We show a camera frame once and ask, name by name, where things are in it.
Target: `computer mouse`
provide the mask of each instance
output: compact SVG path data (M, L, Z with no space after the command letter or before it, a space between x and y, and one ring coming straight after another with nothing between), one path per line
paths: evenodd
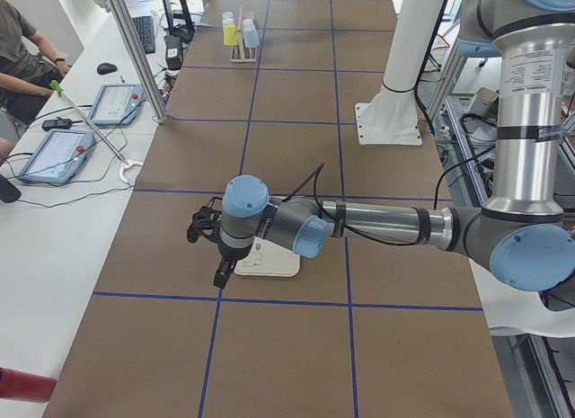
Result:
M116 65L112 65L112 63L100 63L96 68L98 75L110 74L111 72L116 72L117 70L118 67Z

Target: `tablet device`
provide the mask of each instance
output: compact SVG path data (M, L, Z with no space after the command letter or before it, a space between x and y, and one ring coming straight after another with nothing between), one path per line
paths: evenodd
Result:
M100 88L88 117L97 126L129 124L136 118L143 99L144 88L140 84L105 84Z
M53 129L20 171L18 179L66 184L92 152L93 144L91 130Z

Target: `brown tiled floor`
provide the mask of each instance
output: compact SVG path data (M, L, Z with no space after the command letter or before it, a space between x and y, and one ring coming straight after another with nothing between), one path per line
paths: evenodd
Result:
M442 171L428 136L360 146L342 124L379 91L391 2L213 0L202 21L242 4L261 62L199 29L46 416L511 417L464 258L329 239L291 279L211 286L216 246L186 229L238 173L288 193L325 162L320 193L429 207Z

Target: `red cylinder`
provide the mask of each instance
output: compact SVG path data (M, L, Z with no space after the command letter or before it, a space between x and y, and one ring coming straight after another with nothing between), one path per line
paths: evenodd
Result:
M23 402L46 403L56 380L0 367L0 397Z

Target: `person's arm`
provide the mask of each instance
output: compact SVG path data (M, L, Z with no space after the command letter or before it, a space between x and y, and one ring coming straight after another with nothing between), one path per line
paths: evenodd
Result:
M36 96L50 97L52 90L39 85L30 84L23 79L7 74L0 74L0 87L10 92L21 94L34 94Z
M58 54L58 50L52 43L50 39L48 39L41 31L36 31L34 34L28 37L32 42L36 44L40 52L52 60L56 66L57 70L60 72L62 76L66 76L66 74L70 71L70 67L66 64L66 61L59 60L56 61L57 58L61 58Z

